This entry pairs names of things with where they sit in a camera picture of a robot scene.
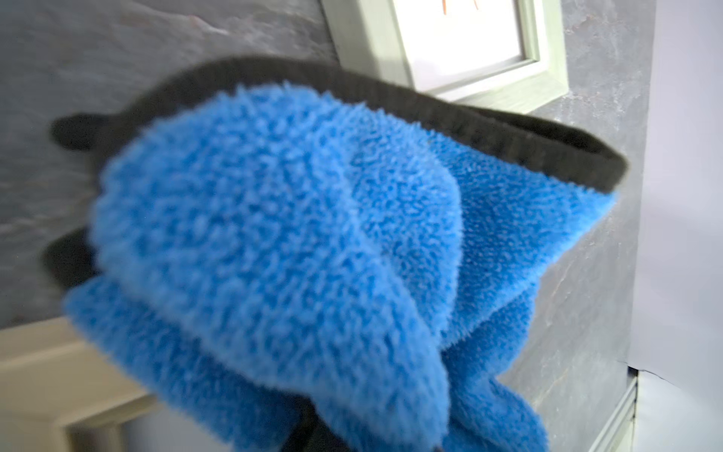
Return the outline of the blue microfibre cloth black trim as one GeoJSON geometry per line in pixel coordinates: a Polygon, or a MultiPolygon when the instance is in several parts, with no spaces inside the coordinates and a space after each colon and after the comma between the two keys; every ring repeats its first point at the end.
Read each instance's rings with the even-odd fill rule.
{"type": "Polygon", "coordinates": [[[500,384],[546,269],[627,170],[589,133],[323,63],[224,58],[53,141],[73,327],[236,451],[545,451],[500,384]]]}

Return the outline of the green-grey picture frame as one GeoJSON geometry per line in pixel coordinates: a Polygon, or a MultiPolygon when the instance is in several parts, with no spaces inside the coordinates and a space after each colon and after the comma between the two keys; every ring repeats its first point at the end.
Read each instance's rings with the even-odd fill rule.
{"type": "Polygon", "coordinates": [[[448,103],[530,113],[569,91],[558,1],[324,1],[339,62],[448,103]]]}

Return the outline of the light wood picture frame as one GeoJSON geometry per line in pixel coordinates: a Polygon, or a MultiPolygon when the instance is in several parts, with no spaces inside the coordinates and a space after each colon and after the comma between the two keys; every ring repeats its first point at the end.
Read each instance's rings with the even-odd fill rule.
{"type": "Polygon", "coordinates": [[[122,427],[156,399],[64,318],[1,333],[4,451],[122,451],[122,427]]]}

